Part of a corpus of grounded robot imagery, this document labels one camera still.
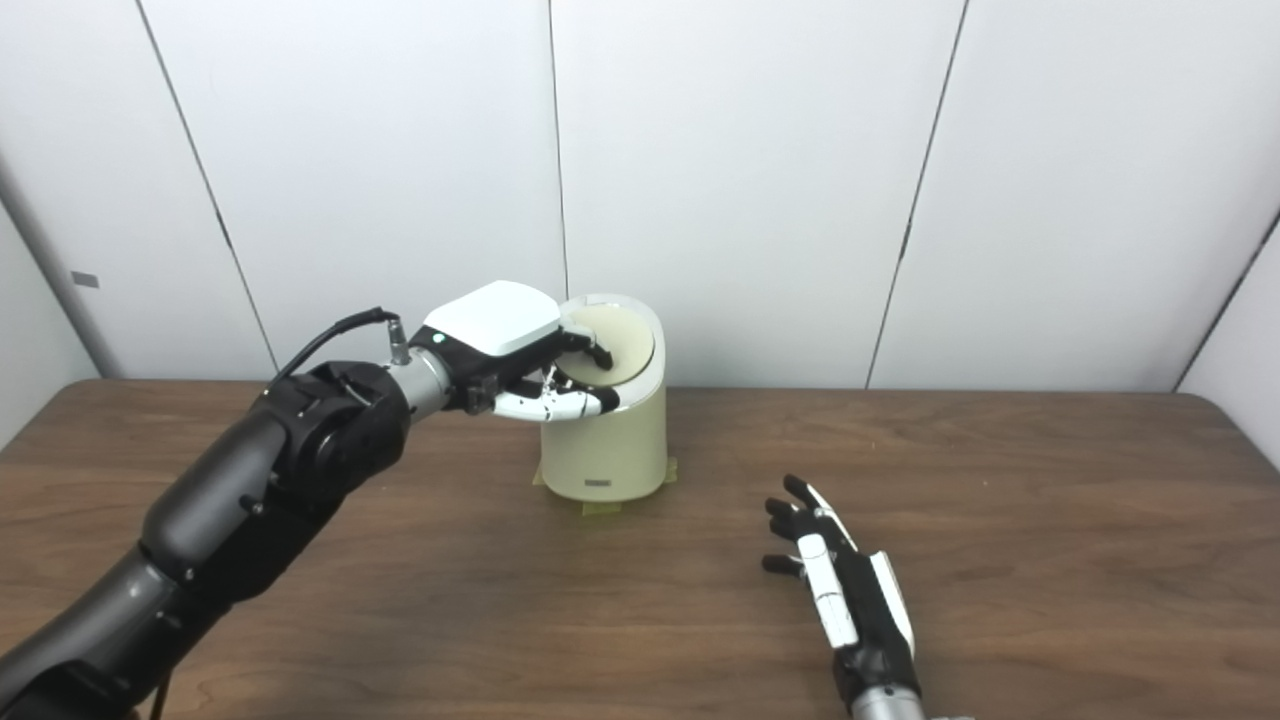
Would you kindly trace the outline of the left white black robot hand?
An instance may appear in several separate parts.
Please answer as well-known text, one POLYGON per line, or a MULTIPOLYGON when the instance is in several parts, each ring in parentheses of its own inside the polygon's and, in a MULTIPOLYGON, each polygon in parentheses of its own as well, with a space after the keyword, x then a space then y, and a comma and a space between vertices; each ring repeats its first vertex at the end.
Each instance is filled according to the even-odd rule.
POLYGON ((520 421, 571 421, 614 413, 614 389, 571 380, 554 369, 584 354, 609 370, 612 352, 595 331, 568 319, 549 295, 494 281, 430 311, 410 346, 445 373, 445 409, 520 421))

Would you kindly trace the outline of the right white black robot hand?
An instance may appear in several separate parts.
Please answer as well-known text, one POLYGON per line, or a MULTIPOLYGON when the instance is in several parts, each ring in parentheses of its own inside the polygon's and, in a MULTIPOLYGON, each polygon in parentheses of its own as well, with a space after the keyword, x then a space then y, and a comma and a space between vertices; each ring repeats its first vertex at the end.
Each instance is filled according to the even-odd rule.
POLYGON ((893 565, 859 548, 818 488, 783 477, 791 498, 768 498, 771 532, 791 553, 762 557, 762 569, 799 579, 829 646, 836 692, 850 719, 924 719, 915 633, 893 565))

